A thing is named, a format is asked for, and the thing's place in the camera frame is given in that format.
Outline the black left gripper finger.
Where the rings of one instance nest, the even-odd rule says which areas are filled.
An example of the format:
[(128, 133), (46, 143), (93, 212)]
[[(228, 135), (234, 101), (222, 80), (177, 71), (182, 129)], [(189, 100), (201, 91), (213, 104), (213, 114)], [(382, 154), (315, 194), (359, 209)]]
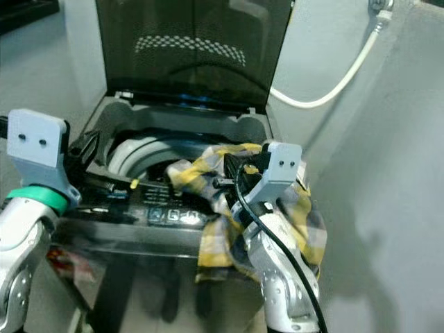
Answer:
[(129, 194), (137, 187), (137, 178), (86, 177), (80, 182), (80, 187), (90, 194)]
[(80, 136), (80, 161), (83, 164), (91, 164), (99, 146), (101, 145), (101, 131), (90, 130)]

